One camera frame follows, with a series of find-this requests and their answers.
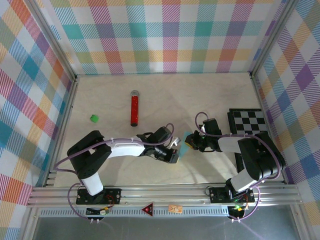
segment black bracket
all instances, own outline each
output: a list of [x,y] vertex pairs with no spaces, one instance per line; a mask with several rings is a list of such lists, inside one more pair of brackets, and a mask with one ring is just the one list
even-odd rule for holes
[[91,196],[87,189],[81,188],[77,191],[77,205],[118,205],[121,199],[120,188],[105,188],[98,194]]
[[244,204],[254,203],[255,197],[252,190],[248,190],[247,193],[230,199],[226,189],[224,187],[210,187],[209,188],[210,203],[223,204],[223,203],[239,203]]

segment colorful plaid backdrop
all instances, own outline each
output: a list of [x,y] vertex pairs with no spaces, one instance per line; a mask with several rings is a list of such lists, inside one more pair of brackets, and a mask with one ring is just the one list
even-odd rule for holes
[[320,1],[300,0],[256,79],[278,148],[320,238]]
[[71,80],[22,0],[0,0],[0,240],[17,238]]
[[247,72],[285,5],[285,0],[37,2],[78,74]]

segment black and white checkerboard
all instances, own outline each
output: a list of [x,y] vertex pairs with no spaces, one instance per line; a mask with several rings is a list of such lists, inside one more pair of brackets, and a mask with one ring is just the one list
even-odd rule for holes
[[[267,125],[264,114],[261,109],[229,109],[228,120],[232,134],[250,134],[255,135],[267,131]],[[241,154],[235,153],[235,162],[238,173],[242,171],[244,162]]]

